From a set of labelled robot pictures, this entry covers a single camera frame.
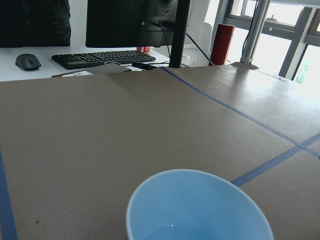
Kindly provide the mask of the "red thermos bottle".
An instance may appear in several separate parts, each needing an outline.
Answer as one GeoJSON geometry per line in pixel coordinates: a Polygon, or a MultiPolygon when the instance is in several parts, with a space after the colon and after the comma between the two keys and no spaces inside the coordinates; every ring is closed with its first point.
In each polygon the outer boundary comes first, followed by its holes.
{"type": "Polygon", "coordinates": [[[234,25],[219,24],[217,26],[210,55],[210,60],[214,65],[224,65],[226,63],[234,31],[234,25]]]}

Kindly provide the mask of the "black computer monitor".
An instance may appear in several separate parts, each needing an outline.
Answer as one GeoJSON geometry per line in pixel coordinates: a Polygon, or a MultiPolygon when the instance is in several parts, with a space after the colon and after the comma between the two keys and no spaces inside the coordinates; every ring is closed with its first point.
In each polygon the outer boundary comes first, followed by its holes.
{"type": "Polygon", "coordinates": [[[186,29],[188,0],[89,0],[88,48],[162,47],[186,29]]]}

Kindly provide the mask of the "black frame post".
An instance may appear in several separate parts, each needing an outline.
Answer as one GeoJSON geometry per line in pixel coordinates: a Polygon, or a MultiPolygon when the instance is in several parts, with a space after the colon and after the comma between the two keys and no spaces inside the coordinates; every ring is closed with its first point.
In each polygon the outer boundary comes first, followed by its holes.
{"type": "Polygon", "coordinates": [[[181,67],[190,7],[191,0],[178,0],[177,2],[174,32],[169,61],[170,68],[181,67]]]}

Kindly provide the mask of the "black computer mouse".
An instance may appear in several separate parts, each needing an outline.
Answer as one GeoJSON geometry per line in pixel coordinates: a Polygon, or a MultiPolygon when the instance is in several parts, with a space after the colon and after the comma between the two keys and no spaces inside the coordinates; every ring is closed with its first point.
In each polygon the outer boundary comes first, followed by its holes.
{"type": "Polygon", "coordinates": [[[41,67],[38,58],[30,53],[24,53],[17,56],[15,65],[24,71],[35,71],[41,67]]]}

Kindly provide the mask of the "red soda can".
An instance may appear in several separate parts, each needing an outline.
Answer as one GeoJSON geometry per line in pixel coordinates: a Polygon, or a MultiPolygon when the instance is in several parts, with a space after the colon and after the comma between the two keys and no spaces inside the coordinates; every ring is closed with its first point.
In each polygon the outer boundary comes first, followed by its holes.
{"type": "Polygon", "coordinates": [[[150,49],[149,46],[139,46],[139,47],[136,47],[136,50],[137,50],[138,52],[148,54],[151,49],[150,49]]]}

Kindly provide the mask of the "black keyboard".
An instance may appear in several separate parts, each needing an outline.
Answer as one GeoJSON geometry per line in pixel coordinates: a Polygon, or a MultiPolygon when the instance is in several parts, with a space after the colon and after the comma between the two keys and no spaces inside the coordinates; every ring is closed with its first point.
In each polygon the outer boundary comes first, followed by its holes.
{"type": "Polygon", "coordinates": [[[51,59],[67,70],[97,67],[107,62],[131,64],[132,62],[150,62],[156,60],[155,57],[148,53],[137,50],[57,54],[53,55],[51,59]]]}

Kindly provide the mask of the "light blue plastic cup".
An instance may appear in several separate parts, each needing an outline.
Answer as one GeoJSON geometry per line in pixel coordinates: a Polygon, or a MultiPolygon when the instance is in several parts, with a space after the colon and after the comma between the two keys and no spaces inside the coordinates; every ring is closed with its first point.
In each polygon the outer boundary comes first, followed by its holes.
{"type": "Polygon", "coordinates": [[[216,175],[173,169],[144,180],[126,210],[130,240],[272,240],[258,205],[216,175]]]}

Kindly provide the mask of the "aluminium frame post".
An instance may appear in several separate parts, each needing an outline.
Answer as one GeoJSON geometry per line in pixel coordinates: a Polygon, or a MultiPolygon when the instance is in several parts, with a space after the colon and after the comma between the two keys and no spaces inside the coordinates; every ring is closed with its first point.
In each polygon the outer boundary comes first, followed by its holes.
{"type": "Polygon", "coordinates": [[[253,12],[249,31],[242,46],[240,62],[245,65],[250,65],[253,61],[254,53],[264,27],[270,2],[270,0],[256,1],[256,7],[253,12]]]}

